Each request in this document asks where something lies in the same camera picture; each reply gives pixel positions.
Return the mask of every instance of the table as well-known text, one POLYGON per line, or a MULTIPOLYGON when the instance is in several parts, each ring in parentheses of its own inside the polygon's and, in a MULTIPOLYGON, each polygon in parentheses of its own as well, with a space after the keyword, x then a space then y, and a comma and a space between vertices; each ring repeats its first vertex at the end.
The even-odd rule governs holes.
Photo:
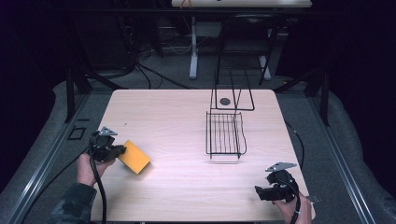
MULTIPOLYGON (((270 187, 265 179, 270 173, 264 170, 276 162, 298 162, 275 94, 267 90, 253 90, 252 94, 255 110, 242 112, 247 153, 238 160, 235 155, 210 159, 205 153, 205 117, 211 90, 114 91, 100 127, 118 133, 115 145, 133 141, 151 162, 139 175, 119 160, 106 170, 102 180, 107 219, 282 219, 271 202, 259 199, 254 186, 270 187)), ((300 168, 288 171, 302 194, 308 195, 300 168)), ((101 215, 98 193, 92 220, 100 220, 101 215)))
MULTIPOLYGON (((189 0, 172 0, 173 7, 181 7, 188 9, 189 0)), ((310 0, 191 0, 192 7, 274 7, 274 8, 306 8, 311 7, 310 0)), ((198 50, 196 46, 197 28, 199 24, 195 21, 195 17, 191 19, 191 64, 190 64, 190 79, 196 79, 198 68, 198 50)), ((261 67, 265 65, 265 57, 260 57, 261 67)), ((264 72, 264 79, 270 80, 271 75, 269 69, 264 72)))

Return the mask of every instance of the person's left hand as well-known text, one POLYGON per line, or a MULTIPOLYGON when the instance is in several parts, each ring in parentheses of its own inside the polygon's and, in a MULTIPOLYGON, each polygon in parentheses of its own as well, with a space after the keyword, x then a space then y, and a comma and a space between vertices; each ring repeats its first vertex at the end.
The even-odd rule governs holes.
MULTIPOLYGON (((116 160, 114 159, 112 161, 104 162, 96 161, 96 170, 98 171, 99 176, 102 177, 105 169, 112 165, 114 161, 116 160)), ((96 180, 91 168, 90 155, 83 153, 79 156, 77 161, 77 169, 77 182, 93 187, 93 185, 96 183, 96 180)))

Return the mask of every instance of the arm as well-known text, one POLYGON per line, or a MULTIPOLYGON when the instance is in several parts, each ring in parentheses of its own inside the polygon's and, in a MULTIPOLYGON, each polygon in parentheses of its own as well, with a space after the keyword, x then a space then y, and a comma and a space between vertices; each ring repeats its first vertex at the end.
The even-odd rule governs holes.
MULTIPOLYGON (((96 169, 99 176, 102 176, 105 169, 114 161, 97 162, 96 169)), ((95 183, 90 156, 82 154, 78 158, 77 183, 69 188, 55 206, 49 223, 90 223, 91 208, 96 195, 96 189, 93 188, 95 183)))
MULTIPOLYGON (((312 214, 311 209, 312 205, 311 202, 305 198, 305 196, 300 193, 300 215, 297 218, 296 224, 310 224, 312 223, 312 214)), ((296 209, 297 197, 293 199, 293 201, 289 203, 284 203, 282 201, 273 201, 273 204, 279 208, 280 212, 283 215, 286 223, 291 222, 291 217, 294 214, 296 209)))

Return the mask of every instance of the gray carpet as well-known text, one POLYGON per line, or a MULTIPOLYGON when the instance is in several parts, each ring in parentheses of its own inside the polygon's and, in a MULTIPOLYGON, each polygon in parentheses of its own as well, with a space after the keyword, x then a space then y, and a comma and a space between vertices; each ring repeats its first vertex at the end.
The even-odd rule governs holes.
MULTIPOLYGON (((270 63, 272 74, 276 69, 276 61, 282 46, 283 37, 278 40, 276 53, 270 63)), ((175 54, 172 50, 166 50, 164 58, 152 53, 146 60, 140 60, 145 66, 152 68, 164 76, 170 77, 177 82, 183 83, 199 89, 209 89, 212 87, 212 80, 216 60, 213 56, 215 41, 207 39, 200 47, 200 59, 198 77, 195 80, 189 79, 190 55, 188 52, 183 55, 175 54)), ((273 77, 271 81, 258 86, 259 76, 253 72, 248 72, 253 89, 274 89, 283 84, 283 77, 273 77)), ((146 73, 150 80, 151 88, 176 89, 179 86, 161 79, 149 72, 146 73)), ((144 75, 135 70, 125 77, 111 79, 117 84, 129 89, 147 89, 149 83, 144 75)), ((81 140, 63 139, 57 148, 56 160, 48 173, 46 183, 55 176, 66 164, 73 160, 77 154, 88 144, 90 133, 97 130, 100 120, 105 112, 111 91, 101 83, 91 80, 94 91, 89 96, 76 95, 84 102, 81 109, 76 114, 74 121, 68 124, 70 134, 73 128, 85 129, 81 140)), ((305 147, 303 174, 306 185, 311 194, 320 197, 321 202, 315 204, 317 217, 314 223, 362 223, 353 201, 346 187, 346 182, 340 175, 332 155, 331 144, 323 132, 323 126, 317 119, 317 109, 315 108, 317 99, 305 98, 302 90, 304 83, 295 87, 287 93, 277 95, 279 105, 285 121, 288 122, 301 136, 305 147)), ((29 180, 35 174, 40 162, 44 160, 48 152, 53 148, 54 143, 59 141, 59 134, 64 130, 64 119, 66 118, 65 85, 61 83, 54 89, 57 94, 57 102, 52 110, 51 116, 43 128, 41 134, 26 156, 23 164, 7 188, 0 195, 0 223, 7 223, 14 216, 14 208, 20 202, 24 189, 28 186, 29 180)), ((359 137, 345 112, 338 98, 331 94, 329 104, 330 128, 336 142, 345 157, 347 165, 353 174, 361 195, 367 202, 374 221, 376 223, 396 223, 396 205, 382 188, 376 183, 371 171, 367 168, 361 158, 361 145, 359 137)), ((296 151, 296 155, 301 161, 302 146, 296 134, 290 130, 290 138, 296 151)), ((75 181, 76 165, 72 164, 36 202, 24 223, 45 223, 54 205, 59 202, 60 197, 75 181)))

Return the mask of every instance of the dark jacket sleeve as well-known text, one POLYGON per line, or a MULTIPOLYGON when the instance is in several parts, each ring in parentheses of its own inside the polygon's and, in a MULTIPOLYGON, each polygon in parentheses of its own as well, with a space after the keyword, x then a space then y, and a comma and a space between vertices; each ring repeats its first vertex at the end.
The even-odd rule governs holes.
POLYGON ((49 223, 90 223, 96 189, 75 183, 50 214, 49 223))

